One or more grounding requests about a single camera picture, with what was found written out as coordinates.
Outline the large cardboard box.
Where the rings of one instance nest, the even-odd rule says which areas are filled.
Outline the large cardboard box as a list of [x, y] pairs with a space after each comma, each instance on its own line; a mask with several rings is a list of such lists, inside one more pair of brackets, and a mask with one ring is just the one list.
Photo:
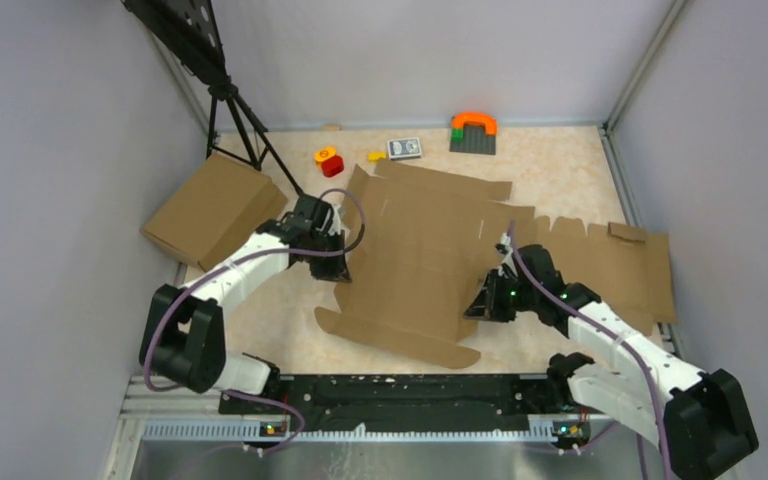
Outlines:
[[318, 307], [325, 332], [449, 369], [475, 364], [462, 342], [478, 324], [463, 313], [501, 258], [511, 221], [527, 228], [532, 206], [513, 205], [509, 181], [487, 181], [404, 162], [353, 169], [344, 222], [364, 238], [334, 289], [337, 310]]

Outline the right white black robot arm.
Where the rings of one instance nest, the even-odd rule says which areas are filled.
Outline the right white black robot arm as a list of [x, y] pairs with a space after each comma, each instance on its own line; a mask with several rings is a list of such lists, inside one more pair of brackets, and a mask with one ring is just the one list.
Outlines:
[[505, 234], [464, 317], [496, 323], [530, 312], [586, 354], [549, 364], [549, 404], [560, 412], [593, 408], [657, 447], [680, 479], [716, 479], [759, 448], [741, 384], [724, 369], [707, 372], [669, 353], [627, 323], [596, 292], [567, 283], [539, 244], [517, 248]]

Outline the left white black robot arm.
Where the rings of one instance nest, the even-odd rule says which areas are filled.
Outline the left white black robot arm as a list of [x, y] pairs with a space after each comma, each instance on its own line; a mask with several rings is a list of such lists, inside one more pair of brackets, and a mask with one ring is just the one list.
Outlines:
[[257, 413], [279, 404], [274, 364], [226, 345], [225, 317], [267, 280], [305, 263], [316, 280], [348, 282], [346, 228], [339, 206], [304, 194], [279, 219], [258, 226], [236, 251], [181, 286], [153, 294], [139, 362], [149, 389], [233, 390]]

